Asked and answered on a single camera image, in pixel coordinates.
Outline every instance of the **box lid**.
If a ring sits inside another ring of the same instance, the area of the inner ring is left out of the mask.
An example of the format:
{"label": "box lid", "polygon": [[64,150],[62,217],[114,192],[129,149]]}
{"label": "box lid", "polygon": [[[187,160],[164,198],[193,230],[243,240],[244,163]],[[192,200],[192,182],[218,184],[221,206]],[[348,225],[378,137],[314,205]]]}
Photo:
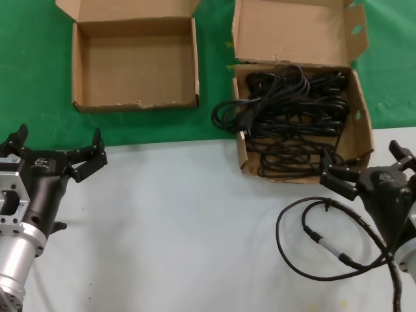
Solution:
{"label": "box lid", "polygon": [[55,0],[76,21],[191,17],[200,0]]}
{"label": "box lid", "polygon": [[349,66],[369,46],[354,0],[236,0],[235,55],[249,62]]}

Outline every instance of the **power cord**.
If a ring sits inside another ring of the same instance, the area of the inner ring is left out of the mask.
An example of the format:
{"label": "power cord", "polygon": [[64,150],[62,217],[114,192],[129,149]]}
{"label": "power cord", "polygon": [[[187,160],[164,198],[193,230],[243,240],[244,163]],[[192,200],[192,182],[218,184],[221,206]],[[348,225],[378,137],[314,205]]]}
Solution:
{"label": "power cord", "polygon": [[[292,65],[277,74],[255,71],[246,84],[250,97],[217,105],[211,119],[227,132],[247,134],[247,150],[260,154],[259,176],[319,176],[323,148],[335,164],[357,164],[358,159],[345,161],[336,153],[350,114],[348,102],[341,97],[348,79],[341,72],[306,77],[299,66]],[[337,140],[333,145],[317,137]]]}
{"label": "power cord", "polygon": [[[347,274],[343,274],[343,275],[323,278],[323,277],[313,276],[313,275],[307,274],[305,272],[302,272],[301,270],[296,268],[289,261],[289,259],[285,255],[285,252],[283,251],[283,248],[281,247],[281,242],[280,242],[280,229],[279,228],[280,228],[281,219],[283,218],[283,215],[287,211],[289,211],[293,207],[295,207],[295,206],[297,206],[301,203],[304,203],[306,201],[307,202],[315,201],[315,202],[310,204],[309,206],[307,206],[307,208],[304,210],[304,213],[302,214],[302,226],[303,226],[304,231],[309,235],[309,237],[311,237],[311,239],[313,241],[315,241],[317,244],[321,245],[322,247],[327,249],[329,252],[331,252],[331,254],[336,256],[336,258],[338,258],[338,260],[340,260],[340,262],[344,263],[345,265],[347,265],[351,268],[354,268],[356,271],[351,272],[351,273],[347,273]],[[346,255],[345,253],[339,252],[328,241],[326,241],[319,233],[313,231],[306,224],[306,216],[307,216],[308,212],[312,208],[314,208],[315,206],[318,206],[318,205],[324,205],[326,211],[328,211],[328,209],[330,207],[341,210],[346,215],[348,215],[350,218],[352,218],[355,222],[357,222],[357,224],[359,226],[361,226],[365,230],[366,233],[369,234],[370,238],[374,241],[374,243],[377,245],[377,247],[381,250],[382,254],[375,261],[373,261],[371,264],[361,265],[359,263],[354,262],[352,260],[352,258],[349,257],[348,255]],[[358,215],[355,211],[353,211],[351,208],[349,208],[346,205],[340,203],[339,201],[331,200],[330,198],[310,197],[310,198],[304,198],[302,200],[298,200],[298,201],[292,203],[291,205],[287,206],[286,208],[284,208],[284,210],[282,210],[282,212],[279,214],[278,220],[276,222],[276,242],[278,244],[279,252],[280,252],[283,260],[285,260],[285,262],[287,263],[287,265],[292,270],[294,270],[296,273],[298,273],[299,275],[301,275],[305,278],[308,278],[310,280],[314,280],[314,281],[344,280],[346,278],[352,278],[354,276],[364,274],[364,273],[366,273],[366,272],[368,272],[368,271],[370,271],[374,268],[378,268],[378,267],[381,267],[381,266],[387,264],[387,266],[389,267],[389,270],[390,270],[390,275],[391,275],[391,279],[393,281],[393,288],[394,288],[393,311],[394,312],[401,312],[400,299],[401,299],[401,296],[402,296],[402,282],[400,280],[400,275],[398,273],[398,268],[395,265],[393,256],[391,255],[390,251],[391,251],[391,248],[395,245],[395,243],[399,239],[399,237],[402,233],[402,230],[404,228],[404,225],[402,226],[402,229],[398,232],[398,234],[396,236],[396,239],[389,246],[386,246],[384,244],[383,240],[368,225],[368,223],[366,223],[366,221],[364,221],[364,219],[362,219],[362,217],[360,215]]]}

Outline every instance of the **empty cardboard box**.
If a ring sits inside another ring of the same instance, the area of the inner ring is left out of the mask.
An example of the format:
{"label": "empty cardboard box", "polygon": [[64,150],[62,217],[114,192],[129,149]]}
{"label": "empty cardboard box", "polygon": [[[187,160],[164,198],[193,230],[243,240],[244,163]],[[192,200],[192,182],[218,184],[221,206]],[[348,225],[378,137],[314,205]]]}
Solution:
{"label": "empty cardboard box", "polygon": [[[245,77],[254,71],[279,72],[288,64],[301,66],[306,75],[340,70],[349,77],[343,97],[351,114],[338,145],[344,159],[360,158],[368,165],[374,151],[369,111],[358,74],[350,63],[369,46],[363,5],[353,0],[236,0],[233,22],[235,54],[256,64],[235,67],[234,94],[246,99]],[[247,152],[244,133],[237,135],[240,167],[259,177],[258,153]],[[285,183],[318,183],[319,177],[270,179]]]}
{"label": "empty cardboard box", "polygon": [[198,0],[56,0],[73,19],[72,98],[79,112],[199,103]]}

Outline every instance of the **white table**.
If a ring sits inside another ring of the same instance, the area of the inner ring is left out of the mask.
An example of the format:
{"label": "white table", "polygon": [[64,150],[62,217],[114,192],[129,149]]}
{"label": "white table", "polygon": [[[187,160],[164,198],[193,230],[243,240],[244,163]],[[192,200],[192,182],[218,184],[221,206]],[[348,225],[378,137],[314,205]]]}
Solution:
{"label": "white table", "polygon": [[[374,132],[371,165],[390,165],[390,140],[416,152],[416,128]],[[331,283],[285,264],[279,212],[307,196],[354,203],[320,185],[281,185],[241,174],[232,140],[107,148],[109,165],[68,186],[53,234],[26,283],[24,312],[334,312],[392,310],[387,267]],[[349,272],[303,231],[300,207],[283,219],[293,263],[321,276]],[[310,226],[356,261],[379,251],[348,217],[311,211]],[[416,286],[402,274],[403,312]]]}

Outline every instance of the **green background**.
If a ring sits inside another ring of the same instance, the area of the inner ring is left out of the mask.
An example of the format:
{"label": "green background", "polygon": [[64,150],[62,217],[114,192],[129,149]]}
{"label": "green background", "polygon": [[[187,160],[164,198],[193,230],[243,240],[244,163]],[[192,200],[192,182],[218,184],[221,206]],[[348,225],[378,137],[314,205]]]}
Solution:
{"label": "green background", "polygon": [[[416,125],[416,3],[366,0],[370,49],[354,63],[373,127]],[[197,110],[79,114],[71,104],[72,20],[54,0],[0,0],[0,141],[21,123],[32,148],[229,138],[212,108],[232,97],[234,0],[202,0],[197,22],[201,105]]]}

